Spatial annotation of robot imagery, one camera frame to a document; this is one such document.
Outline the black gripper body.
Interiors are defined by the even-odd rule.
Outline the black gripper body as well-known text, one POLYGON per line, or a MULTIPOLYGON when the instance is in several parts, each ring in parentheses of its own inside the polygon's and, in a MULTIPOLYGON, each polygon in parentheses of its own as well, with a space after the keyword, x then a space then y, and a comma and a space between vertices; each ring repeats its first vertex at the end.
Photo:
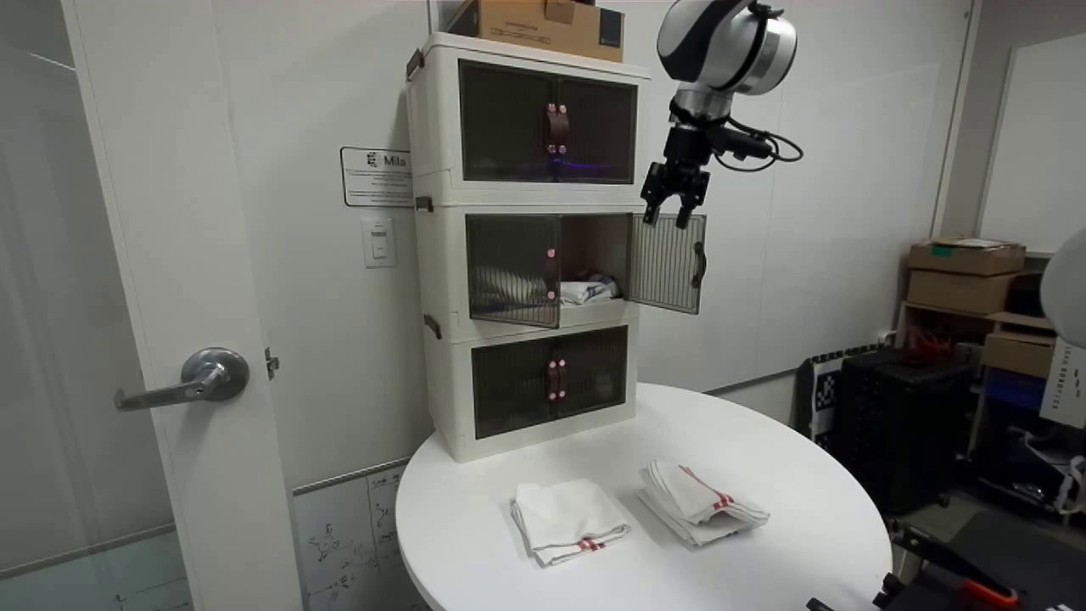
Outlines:
POLYGON ((665 160, 649 168, 641 198, 649 204, 663 204, 667 198, 680 198, 682 204, 698 204, 708 186, 707 163, 721 146, 727 146, 721 118, 698 118, 690 112, 676 112, 665 136, 665 160))

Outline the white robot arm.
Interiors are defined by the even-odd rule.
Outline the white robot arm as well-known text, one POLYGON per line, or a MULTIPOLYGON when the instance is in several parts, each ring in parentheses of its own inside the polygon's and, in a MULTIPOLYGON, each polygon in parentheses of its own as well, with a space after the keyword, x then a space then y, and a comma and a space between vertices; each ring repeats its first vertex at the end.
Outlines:
POLYGON ((655 55, 676 80, 667 100, 665 160, 641 183, 643 222, 655 225, 667 198, 685 229, 701 204, 716 160, 736 172, 796 163, 804 151, 732 117, 736 96, 767 96, 795 67, 796 32, 767 0, 672 0, 658 25, 655 55))

